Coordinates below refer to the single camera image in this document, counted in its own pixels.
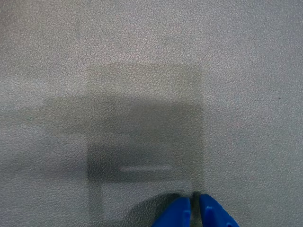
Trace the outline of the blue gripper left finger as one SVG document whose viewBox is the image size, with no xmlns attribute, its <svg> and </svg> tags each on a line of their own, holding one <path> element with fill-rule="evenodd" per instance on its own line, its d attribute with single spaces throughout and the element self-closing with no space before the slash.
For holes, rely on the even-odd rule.
<svg viewBox="0 0 303 227">
<path fill-rule="evenodd" d="M 189 227 L 190 219 L 190 199 L 188 197 L 179 197 L 161 213 L 152 227 Z"/>
</svg>

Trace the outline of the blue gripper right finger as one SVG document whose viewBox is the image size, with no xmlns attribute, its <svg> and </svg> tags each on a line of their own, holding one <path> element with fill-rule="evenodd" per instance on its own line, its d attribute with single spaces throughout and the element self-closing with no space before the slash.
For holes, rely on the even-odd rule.
<svg viewBox="0 0 303 227">
<path fill-rule="evenodd" d="M 199 196 L 203 227 L 239 227 L 231 215 L 210 195 Z"/>
</svg>

